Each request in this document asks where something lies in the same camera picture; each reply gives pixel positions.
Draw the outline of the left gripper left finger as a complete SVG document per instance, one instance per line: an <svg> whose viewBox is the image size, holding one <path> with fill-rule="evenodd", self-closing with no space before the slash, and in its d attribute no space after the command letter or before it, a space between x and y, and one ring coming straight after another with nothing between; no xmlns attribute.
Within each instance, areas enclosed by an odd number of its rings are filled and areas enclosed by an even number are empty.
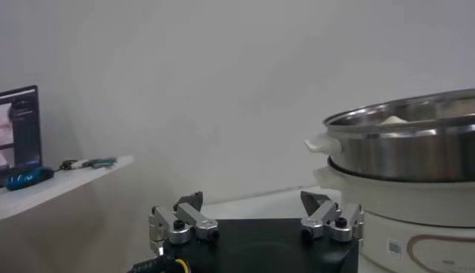
<svg viewBox="0 0 475 273"><path fill-rule="evenodd" d="M201 191L181 197L168 209L153 206L148 216L149 247L155 254L164 253L165 243L184 246L192 238L213 243L219 238L218 221L201 213Z"/></svg>

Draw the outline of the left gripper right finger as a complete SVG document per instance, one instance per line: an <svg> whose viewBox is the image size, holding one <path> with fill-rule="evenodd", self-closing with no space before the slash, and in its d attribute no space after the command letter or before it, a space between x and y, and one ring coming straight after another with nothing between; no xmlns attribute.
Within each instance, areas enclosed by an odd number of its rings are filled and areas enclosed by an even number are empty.
<svg viewBox="0 0 475 273"><path fill-rule="evenodd" d="M348 243L361 240L364 233L364 210L359 204L341 207L327 195L301 192L301 202L307 213L301 219L301 235L311 242L328 236L331 240Z"/></svg>

